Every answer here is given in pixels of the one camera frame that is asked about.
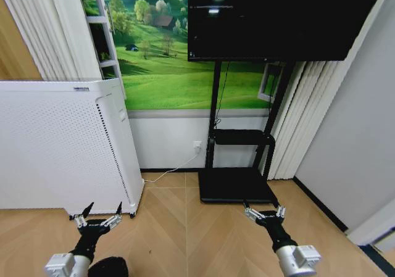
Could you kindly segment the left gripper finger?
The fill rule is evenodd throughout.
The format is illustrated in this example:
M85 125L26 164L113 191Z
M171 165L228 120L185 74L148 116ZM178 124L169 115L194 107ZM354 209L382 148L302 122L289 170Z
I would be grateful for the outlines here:
M85 227L87 225L86 217L89 215L94 202L90 203L83 211L79 214L74 214L69 216L69 220L74 220L78 227Z
M105 220L102 225L106 228L115 228L122 221L122 202L119 204L115 215Z

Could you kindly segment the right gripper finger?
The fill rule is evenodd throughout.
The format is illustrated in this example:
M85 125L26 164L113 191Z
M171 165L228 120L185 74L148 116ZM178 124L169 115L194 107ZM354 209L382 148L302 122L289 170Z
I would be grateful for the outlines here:
M273 203L273 206L276 208L274 211L274 217L278 219L284 219L285 218L285 212L286 212L286 207L281 205L278 201Z
M260 221L263 219L262 215L258 211L250 207L246 199L243 200L243 206L245 215L252 221L256 222L257 220Z

